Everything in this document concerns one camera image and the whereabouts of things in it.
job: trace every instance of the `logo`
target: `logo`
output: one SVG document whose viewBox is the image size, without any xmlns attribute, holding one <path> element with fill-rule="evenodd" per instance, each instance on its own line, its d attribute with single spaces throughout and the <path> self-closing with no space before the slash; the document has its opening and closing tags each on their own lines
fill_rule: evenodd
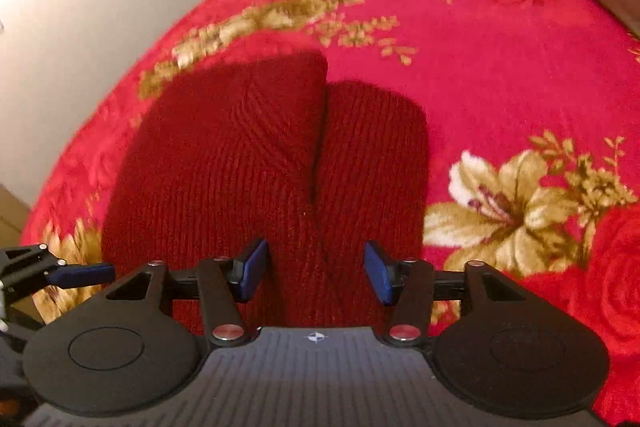
<svg viewBox="0 0 640 427">
<path fill-rule="evenodd" d="M 308 341 L 313 342 L 314 344 L 317 344 L 318 342 L 322 342 L 327 338 L 326 335 L 320 333 L 320 331 L 314 331 L 313 333 L 311 333 L 310 335 L 307 335 L 306 339 Z"/>
</svg>

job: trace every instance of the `red rose print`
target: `red rose print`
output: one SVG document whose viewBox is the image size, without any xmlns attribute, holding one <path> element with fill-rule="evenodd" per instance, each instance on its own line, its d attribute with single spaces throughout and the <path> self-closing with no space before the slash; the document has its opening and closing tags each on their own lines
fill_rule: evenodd
<svg viewBox="0 0 640 427">
<path fill-rule="evenodd" d="M 606 214 L 586 272 L 572 267 L 521 284 L 596 331 L 607 345 L 610 374 L 596 412 L 613 425 L 640 420 L 640 205 Z"/>
</svg>

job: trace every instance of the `white wall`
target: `white wall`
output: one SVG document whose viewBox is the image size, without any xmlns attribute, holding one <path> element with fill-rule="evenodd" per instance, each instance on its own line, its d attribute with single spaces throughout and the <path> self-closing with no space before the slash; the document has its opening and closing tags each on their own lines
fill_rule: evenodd
<svg viewBox="0 0 640 427">
<path fill-rule="evenodd" d="M 114 83 L 200 0 L 0 0 L 0 182 L 33 203 Z"/>
</svg>

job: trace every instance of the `red blanket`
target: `red blanket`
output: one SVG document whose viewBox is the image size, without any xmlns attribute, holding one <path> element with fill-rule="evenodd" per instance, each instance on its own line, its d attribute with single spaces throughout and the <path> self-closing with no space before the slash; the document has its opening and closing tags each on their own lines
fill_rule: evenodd
<svg viewBox="0 0 640 427">
<path fill-rule="evenodd" d="M 227 47 L 265 30 L 322 48 L 330 81 L 359 78 L 424 108 L 425 259 L 449 269 L 484 259 L 595 329 L 612 360 L 596 411 L 640 420 L 640 42 L 594 0 L 206 0 L 78 132 L 23 242 L 99 259 L 111 190 L 147 109 L 182 70 L 249 60 Z M 37 300 L 52 318 L 91 292 Z M 442 326 L 455 313 L 443 305 L 434 318 Z"/>
</svg>

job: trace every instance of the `red knitted sweater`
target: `red knitted sweater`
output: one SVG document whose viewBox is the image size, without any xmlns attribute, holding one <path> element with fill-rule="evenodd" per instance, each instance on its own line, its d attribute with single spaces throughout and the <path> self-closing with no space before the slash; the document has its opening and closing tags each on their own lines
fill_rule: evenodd
<svg viewBox="0 0 640 427">
<path fill-rule="evenodd" d="M 106 259 L 121 273 L 151 258 L 182 269 L 264 237 L 271 267 L 242 309 L 249 325 L 379 325 L 364 242 L 420 252 L 424 114 L 367 84 L 327 86 L 326 68 L 295 52 L 176 80 L 119 173 Z M 176 316 L 198 330 L 194 304 Z"/>
</svg>

